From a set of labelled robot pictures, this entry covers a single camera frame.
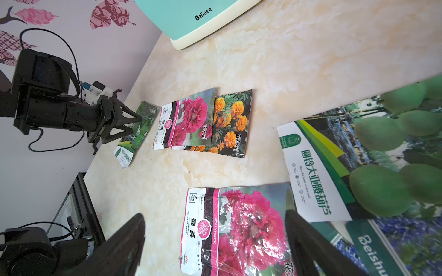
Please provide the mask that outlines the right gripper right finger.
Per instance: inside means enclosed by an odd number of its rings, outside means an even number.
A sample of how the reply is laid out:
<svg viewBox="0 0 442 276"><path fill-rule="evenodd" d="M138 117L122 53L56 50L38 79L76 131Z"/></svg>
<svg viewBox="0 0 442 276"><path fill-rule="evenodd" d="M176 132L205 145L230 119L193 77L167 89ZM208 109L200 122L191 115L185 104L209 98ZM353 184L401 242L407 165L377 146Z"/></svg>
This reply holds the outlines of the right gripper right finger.
<svg viewBox="0 0 442 276"><path fill-rule="evenodd" d="M285 231L292 260L299 276L365 276L366 273L344 256L296 211L291 189L285 196Z"/></svg>

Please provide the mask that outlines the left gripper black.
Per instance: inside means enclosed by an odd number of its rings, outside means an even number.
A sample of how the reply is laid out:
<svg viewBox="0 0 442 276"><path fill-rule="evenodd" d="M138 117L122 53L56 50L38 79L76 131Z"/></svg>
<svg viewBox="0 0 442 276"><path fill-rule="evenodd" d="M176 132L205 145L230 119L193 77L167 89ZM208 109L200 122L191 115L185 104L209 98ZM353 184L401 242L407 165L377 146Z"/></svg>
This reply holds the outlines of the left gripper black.
<svg viewBox="0 0 442 276"><path fill-rule="evenodd" d="M39 128L85 131L90 133L90 143L95 155L99 150L99 143L107 144L134 134L133 125L142 121L140 115L117 99L117 93L121 91L122 89L115 90L111 98L101 96L97 105L44 94L22 95L20 131L24 135ZM111 118L116 126L106 125Z"/></svg>

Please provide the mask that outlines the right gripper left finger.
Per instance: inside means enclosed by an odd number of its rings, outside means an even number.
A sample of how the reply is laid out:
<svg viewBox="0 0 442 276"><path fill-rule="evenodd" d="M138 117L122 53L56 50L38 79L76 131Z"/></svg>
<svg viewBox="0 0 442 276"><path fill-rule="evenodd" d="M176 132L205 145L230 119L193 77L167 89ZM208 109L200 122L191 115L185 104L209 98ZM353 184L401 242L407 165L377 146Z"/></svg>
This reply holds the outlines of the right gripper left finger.
<svg viewBox="0 0 442 276"><path fill-rule="evenodd" d="M134 276L140 265L146 224L141 213L126 222L110 239L76 267L57 276Z"/></svg>

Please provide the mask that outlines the hollyhock seed packet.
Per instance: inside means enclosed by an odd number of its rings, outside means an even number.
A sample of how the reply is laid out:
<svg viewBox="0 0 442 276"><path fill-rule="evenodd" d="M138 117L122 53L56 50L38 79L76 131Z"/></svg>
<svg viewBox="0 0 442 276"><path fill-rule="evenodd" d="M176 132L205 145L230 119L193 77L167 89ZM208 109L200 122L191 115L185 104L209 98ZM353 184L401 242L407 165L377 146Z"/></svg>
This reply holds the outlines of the hollyhock seed packet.
<svg viewBox="0 0 442 276"><path fill-rule="evenodd" d="M153 149L210 145L214 105L214 88L164 105Z"/></svg>
<svg viewBox="0 0 442 276"><path fill-rule="evenodd" d="M289 183L190 188L180 269L189 276L295 276L285 230Z"/></svg>

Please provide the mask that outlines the lavender seed packet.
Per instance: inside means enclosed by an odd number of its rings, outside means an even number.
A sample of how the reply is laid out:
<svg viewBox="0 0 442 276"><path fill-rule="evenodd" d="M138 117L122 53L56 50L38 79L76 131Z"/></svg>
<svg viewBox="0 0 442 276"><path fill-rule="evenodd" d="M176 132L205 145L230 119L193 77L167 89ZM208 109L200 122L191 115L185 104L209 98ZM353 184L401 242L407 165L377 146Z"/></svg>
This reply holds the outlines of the lavender seed packet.
<svg viewBox="0 0 442 276"><path fill-rule="evenodd" d="M409 212L380 217L353 211L351 221L312 226L369 276L439 276L442 207L414 204Z"/></svg>

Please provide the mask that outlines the green gourd seed packet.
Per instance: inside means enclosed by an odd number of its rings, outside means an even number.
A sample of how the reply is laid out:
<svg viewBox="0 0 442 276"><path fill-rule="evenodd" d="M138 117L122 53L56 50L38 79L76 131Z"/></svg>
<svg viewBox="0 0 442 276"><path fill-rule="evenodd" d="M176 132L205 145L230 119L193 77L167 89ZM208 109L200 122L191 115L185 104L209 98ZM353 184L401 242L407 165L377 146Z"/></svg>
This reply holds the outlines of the green gourd seed packet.
<svg viewBox="0 0 442 276"><path fill-rule="evenodd" d="M442 214L442 77L277 129L308 222Z"/></svg>

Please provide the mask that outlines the marigold seed packet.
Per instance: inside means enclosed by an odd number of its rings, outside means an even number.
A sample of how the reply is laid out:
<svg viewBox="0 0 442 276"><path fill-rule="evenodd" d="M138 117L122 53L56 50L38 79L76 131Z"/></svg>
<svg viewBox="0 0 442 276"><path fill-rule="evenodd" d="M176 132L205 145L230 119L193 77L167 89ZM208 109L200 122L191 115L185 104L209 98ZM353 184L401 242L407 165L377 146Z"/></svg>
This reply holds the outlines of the marigold seed packet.
<svg viewBox="0 0 442 276"><path fill-rule="evenodd" d="M214 106L212 144L186 146L184 150L244 158L252 113L252 99L252 90L217 95Z"/></svg>

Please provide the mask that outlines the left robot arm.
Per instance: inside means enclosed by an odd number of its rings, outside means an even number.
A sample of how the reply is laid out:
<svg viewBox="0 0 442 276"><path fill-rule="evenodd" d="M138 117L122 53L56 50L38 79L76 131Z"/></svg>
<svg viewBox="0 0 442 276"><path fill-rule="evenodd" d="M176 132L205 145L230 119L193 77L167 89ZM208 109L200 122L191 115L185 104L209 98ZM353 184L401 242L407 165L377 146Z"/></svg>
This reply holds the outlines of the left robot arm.
<svg viewBox="0 0 442 276"><path fill-rule="evenodd" d="M1 92L1 117L13 118L23 135L45 128L82 132L95 151L99 142L107 144L133 134L130 124L142 120L115 95L101 95L96 105L89 105L78 100L81 92L69 62L24 49L11 88Z"/></svg>

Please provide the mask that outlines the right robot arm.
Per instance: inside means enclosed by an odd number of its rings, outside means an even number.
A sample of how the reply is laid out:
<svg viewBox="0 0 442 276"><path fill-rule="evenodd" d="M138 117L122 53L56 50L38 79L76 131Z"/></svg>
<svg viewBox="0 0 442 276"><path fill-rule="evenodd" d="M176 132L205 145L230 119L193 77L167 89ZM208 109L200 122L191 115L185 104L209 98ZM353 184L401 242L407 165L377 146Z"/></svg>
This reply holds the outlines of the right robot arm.
<svg viewBox="0 0 442 276"><path fill-rule="evenodd" d="M280 212L261 192L193 188L186 195L179 266L189 276L362 276L294 209L291 189ZM135 215L109 240L50 239L41 228L3 232L3 276L134 276L146 224Z"/></svg>

